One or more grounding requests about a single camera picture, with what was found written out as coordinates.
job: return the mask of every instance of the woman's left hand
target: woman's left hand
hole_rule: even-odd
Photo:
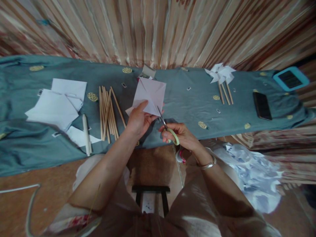
[[[133,109],[129,116],[126,129],[134,133],[140,139],[148,130],[150,124],[158,118],[156,115],[143,112],[148,105],[148,100],[142,102],[137,108]]]

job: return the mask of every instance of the smartphone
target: smartphone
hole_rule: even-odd
[[[257,115],[261,119],[272,120],[268,99],[265,94],[258,92],[253,93],[254,103],[256,105]]]

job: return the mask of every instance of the woman's right hand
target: woman's right hand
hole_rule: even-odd
[[[184,123],[168,123],[166,125],[176,133],[180,145],[184,148],[194,151],[202,146],[198,139],[188,130]],[[159,132],[162,132],[162,141],[166,143],[169,143],[168,139],[175,141],[174,136],[170,132],[164,131],[164,128],[165,127],[162,126],[159,129]]]

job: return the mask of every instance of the black stool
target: black stool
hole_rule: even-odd
[[[170,188],[167,186],[142,186],[134,185],[132,193],[136,193],[136,203],[141,206],[141,198],[143,193],[161,193],[162,207],[164,209],[164,216],[166,217],[169,212],[168,200],[166,193],[170,193]]]

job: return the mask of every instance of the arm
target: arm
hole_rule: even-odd
[[[148,101],[144,101],[132,111],[125,131],[80,183],[68,203],[90,209],[100,186],[93,210],[106,207],[138,140],[157,118],[143,112],[147,104]]]
[[[180,144],[191,150],[199,166],[213,162],[213,157],[183,123],[169,123],[167,126],[177,133]],[[163,132],[163,141],[174,140],[170,132]],[[219,165],[202,170],[209,194],[217,211],[223,216],[249,217],[254,209],[238,186],[220,168]]]

